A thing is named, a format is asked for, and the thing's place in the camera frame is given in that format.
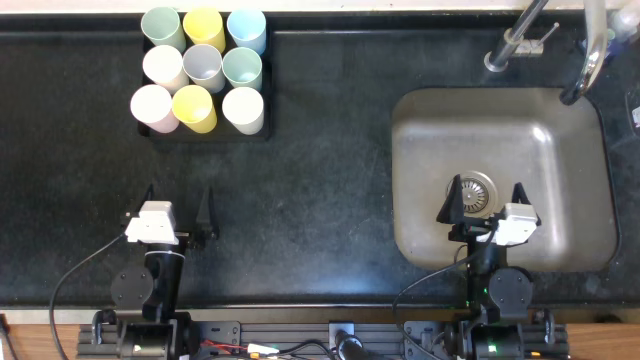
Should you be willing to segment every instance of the sink drain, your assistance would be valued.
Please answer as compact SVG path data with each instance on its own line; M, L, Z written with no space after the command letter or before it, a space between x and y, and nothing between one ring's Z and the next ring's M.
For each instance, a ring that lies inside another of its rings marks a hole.
M488 176L477 171L467 171L460 174L460 181L465 213L470 216L482 217L493 211L498 191ZM453 179L447 185L445 195L449 194L452 183Z

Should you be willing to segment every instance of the sink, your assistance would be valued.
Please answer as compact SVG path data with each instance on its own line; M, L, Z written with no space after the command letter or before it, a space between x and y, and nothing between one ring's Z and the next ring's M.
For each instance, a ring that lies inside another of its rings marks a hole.
M508 251L532 271L606 266L618 244L598 112L560 89L424 89L393 111L395 239L413 264L453 262L460 243L436 222L452 178L461 174L467 216L486 217L521 182L542 225Z

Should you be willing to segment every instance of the cup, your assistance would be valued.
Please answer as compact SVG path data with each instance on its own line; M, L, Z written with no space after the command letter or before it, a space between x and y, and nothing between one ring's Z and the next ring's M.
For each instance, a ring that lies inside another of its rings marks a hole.
M184 72L197 85L217 93L224 88L222 55L208 44L194 45L182 57Z
M262 59L251 49L230 50L222 59L222 72L233 87L262 88Z
M171 111L171 94L160 85L146 85L131 97L131 113L159 133L170 133L180 121Z
M154 45L169 45L183 52L187 47L180 16L170 7L157 7L142 16L140 27Z
M171 94L189 85L189 77L182 69L182 55L169 45L149 50L142 61L142 70L151 81L166 88Z
M233 89L222 100L222 113L241 133L253 135L264 124L262 95L249 87Z
M236 45L262 55L267 48L267 19L260 10L236 10L227 19L227 29Z
M224 52L224 29L218 10L212 7L191 10L184 16L182 26L194 44L209 44Z
M191 130L206 134L218 123L213 99L199 85L185 86L173 96L173 114Z

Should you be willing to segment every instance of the wooden surface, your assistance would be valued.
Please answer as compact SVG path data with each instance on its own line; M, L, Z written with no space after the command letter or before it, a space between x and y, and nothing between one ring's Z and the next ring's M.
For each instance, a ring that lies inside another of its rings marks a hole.
M78 325L60 325L58 334L70 359L75 358ZM20 360L58 359L48 325L14 325L11 339ZM640 325L569 325L572 360L619 360L640 358ZM4 359L11 355L3 343Z

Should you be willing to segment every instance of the faucet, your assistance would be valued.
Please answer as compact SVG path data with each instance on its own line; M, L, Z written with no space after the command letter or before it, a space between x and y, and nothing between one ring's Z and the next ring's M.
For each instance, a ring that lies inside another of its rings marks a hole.
M511 29L507 29L495 51L487 53L484 64L493 72L501 72L507 68L509 58L524 52L527 55L540 55L541 45L548 36L557 28L551 29L541 40L530 40L527 46L523 46L524 34L533 21L540 15L542 9L549 0L533 0L529 7L520 15L518 21ZM572 105L593 85L602 68L602 63L607 52L607 13L604 0L584 0L584 15L587 24L587 48L585 61L582 65L580 76L567 85L560 94L560 101L565 105Z

